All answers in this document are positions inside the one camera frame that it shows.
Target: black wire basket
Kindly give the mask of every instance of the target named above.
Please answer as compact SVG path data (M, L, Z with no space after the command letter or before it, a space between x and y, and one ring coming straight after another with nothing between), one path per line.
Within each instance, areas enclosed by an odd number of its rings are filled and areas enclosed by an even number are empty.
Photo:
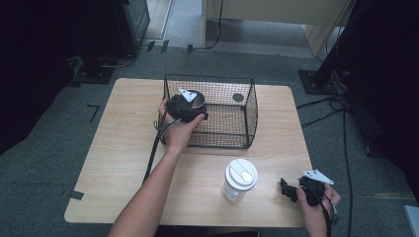
M194 130L189 146L246 149L252 145L258 123L253 79L165 75L165 98L180 94L179 88L201 92L207 107L208 118Z

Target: cup lid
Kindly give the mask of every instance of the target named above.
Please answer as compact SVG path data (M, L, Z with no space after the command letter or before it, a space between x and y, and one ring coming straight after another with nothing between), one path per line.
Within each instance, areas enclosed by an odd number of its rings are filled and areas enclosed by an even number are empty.
M229 184L239 191L252 189L258 179L255 166L247 160L236 159L228 164L225 178Z

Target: disposable coffee cup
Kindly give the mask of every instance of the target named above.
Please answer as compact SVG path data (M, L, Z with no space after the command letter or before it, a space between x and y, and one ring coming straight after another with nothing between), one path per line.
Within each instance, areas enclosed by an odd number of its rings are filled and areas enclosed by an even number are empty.
M233 160L225 169L222 194L229 201L239 202L255 187L257 180L258 172L252 163L244 159Z

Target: black device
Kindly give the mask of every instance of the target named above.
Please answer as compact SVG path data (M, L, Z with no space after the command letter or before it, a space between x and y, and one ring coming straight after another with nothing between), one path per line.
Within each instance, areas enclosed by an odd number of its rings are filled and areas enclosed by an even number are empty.
M323 183L303 176L299 179L299 185L305 191L307 202L310 206L316 206L322 201L324 195ZM296 202L298 200L298 197L296 196L296 187L289 186L283 178L281 178L281 190L282 195L287 196L291 201Z
M182 95L176 94L170 99L167 110L173 119L181 119L182 122L190 122L200 114L206 115L205 119L209 117L204 96L197 96L192 102L188 102Z

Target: person's left hand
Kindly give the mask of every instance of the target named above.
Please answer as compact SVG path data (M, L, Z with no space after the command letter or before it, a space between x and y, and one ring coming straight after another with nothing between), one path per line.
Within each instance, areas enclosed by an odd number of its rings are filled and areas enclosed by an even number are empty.
M169 99L165 98L160 104L158 112L161 116L164 115L168 101ZM201 121L204 120L205 117L205 115L198 115L194 120L188 123L176 121L175 123L169 125L164 131L164 137L167 142L167 150L178 154L182 153L189 143L192 131L201 123ZM173 118L167 114L163 123L166 125L172 120Z

